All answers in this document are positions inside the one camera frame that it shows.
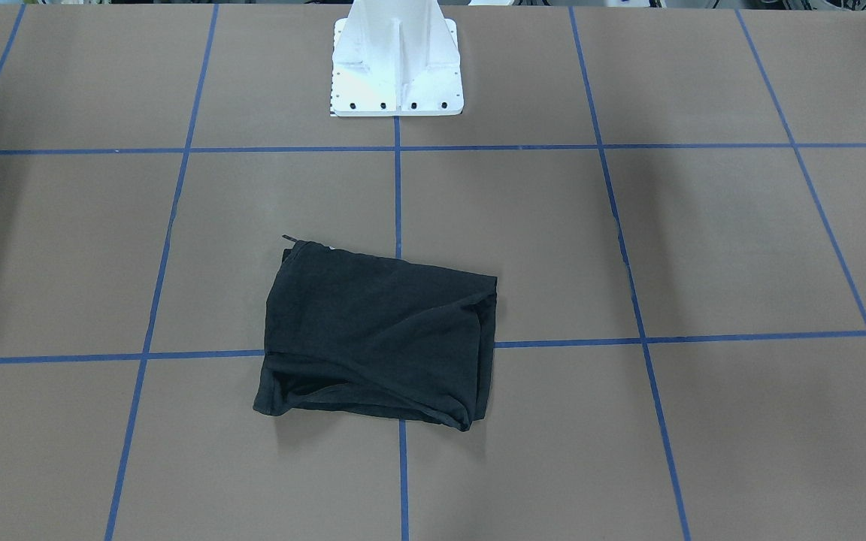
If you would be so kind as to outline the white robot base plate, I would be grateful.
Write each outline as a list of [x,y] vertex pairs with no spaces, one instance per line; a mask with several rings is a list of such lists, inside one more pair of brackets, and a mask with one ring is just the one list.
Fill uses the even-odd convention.
[[436,1],[354,1],[335,22],[332,116],[456,116],[464,107],[457,26]]

